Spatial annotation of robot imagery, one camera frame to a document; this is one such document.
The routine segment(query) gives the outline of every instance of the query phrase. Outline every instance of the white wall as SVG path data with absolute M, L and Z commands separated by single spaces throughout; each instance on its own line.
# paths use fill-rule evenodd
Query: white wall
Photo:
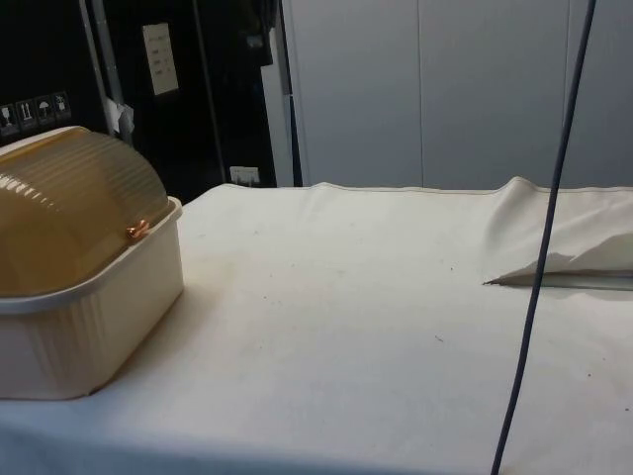
M 417 6 L 284 2 L 304 184 L 421 185 Z
M 548 185 L 587 0 L 285 0 L 307 184 Z M 600 0 L 564 183 L 633 184 L 633 2 Z

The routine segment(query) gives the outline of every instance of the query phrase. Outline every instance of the plastic container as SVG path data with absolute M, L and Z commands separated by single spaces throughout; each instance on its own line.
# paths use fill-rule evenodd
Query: plastic container
M 106 136 L 71 129 L 11 147 L 0 149 L 0 262 L 11 275 L 0 277 L 0 359 L 11 361 L 0 398 L 90 394 L 182 291 L 182 207 Z

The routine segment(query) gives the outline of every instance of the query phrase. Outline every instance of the sticker icon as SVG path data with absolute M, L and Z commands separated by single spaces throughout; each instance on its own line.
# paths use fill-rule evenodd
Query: sticker icon
M 9 137 L 20 131 L 13 104 L 0 106 L 0 137 Z
M 70 104 L 68 103 L 68 95 L 65 92 L 55 92 L 52 95 L 52 108 L 55 117 L 60 120 L 70 119 Z
M 28 131 L 38 126 L 36 108 L 32 99 L 16 102 L 16 109 L 18 110 L 18 121 L 23 131 Z
M 38 122 L 41 126 L 54 124 L 55 112 L 52 109 L 52 99 L 50 96 L 41 96 L 36 99 L 36 111 L 38 114 Z

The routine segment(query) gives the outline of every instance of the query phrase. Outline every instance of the white tag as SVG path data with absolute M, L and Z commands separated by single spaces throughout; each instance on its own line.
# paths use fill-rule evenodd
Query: white tag
M 178 77 L 169 40 L 169 26 L 166 23 L 145 25 L 142 27 L 142 36 L 145 40 L 154 96 L 177 90 Z

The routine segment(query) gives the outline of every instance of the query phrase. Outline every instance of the metal frame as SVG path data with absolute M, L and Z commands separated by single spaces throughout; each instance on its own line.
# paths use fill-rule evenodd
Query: metal frame
M 115 53 L 112 48 L 112 40 L 110 38 L 110 30 L 108 29 L 108 20 L 106 18 L 106 10 L 103 6 L 103 0 L 91 0 L 91 4 L 92 13 L 95 17 L 95 23 L 97 24 L 97 34 L 99 36 L 99 44 L 101 46 L 103 62 L 106 66 L 106 74 L 108 76 L 108 83 L 110 84 L 112 99 L 117 104 L 123 105 L 125 104 L 125 100 L 123 97 L 123 91 L 121 89 L 119 70 L 117 69 Z M 128 127 L 128 115 L 125 111 L 119 119 L 119 130 L 121 131 L 121 139 L 125 143 L 132 145 L 132 132 L 130 130 L 130 127 Z
M 216 138 L 216 154 L 218 155 L 218 163 L 220 165 L 220 174 L 222 182 L 226 183 L 225 161 L 222 157 L 222 146 L 220 144 L 220 129 L 218 128 L 218 118 L 216 116 L 216 106 L 214 103 L 214 92 L 211 86 L 211 75 L 209 70 L 209 62 L 207 60 L 207 49 L 205 48 L 205 39 L 202 34 L 202 25 L 200 23 L 200 12 L 198 10 L 198 0 L 192 0 L 192 8 L 196 21 L 196 35 L 198 36 L 198 49 L 200 50 L 200 61 L 205 75 L 205 89 L 207 90 L 207 101 L 209 102 L 209 110 L 211 111 L 211 122 L 213 124 L 214 136 Z
M 88 49 L 90 51 L 90 60 L 92 61 L 92 68 L 95 73 L 95 80 L 97 81 L 97 89 L 99 90 L 99 97 L 101 99 L 101 105 L 103 107 L 103 115 L 106 119 L 106 126 L 108 127 L 108 134 L 114 136 L 114 127 L 112 122 L 110 121 L 110 116 L 108 115 L 108 97 L 106 96 L 106 87 L 103 83 L 101 67 L 99 66 L 99 57 L 97 55 L 95 40 L 92 36 L 92 26 L 90 25 L 90 17 L 88 15 L 88 8 L 86 7 L 86 0 L 79 0 L 79 10 L 81 11 L 83 29 L 86 32 L 86 40 L 88 42 Z

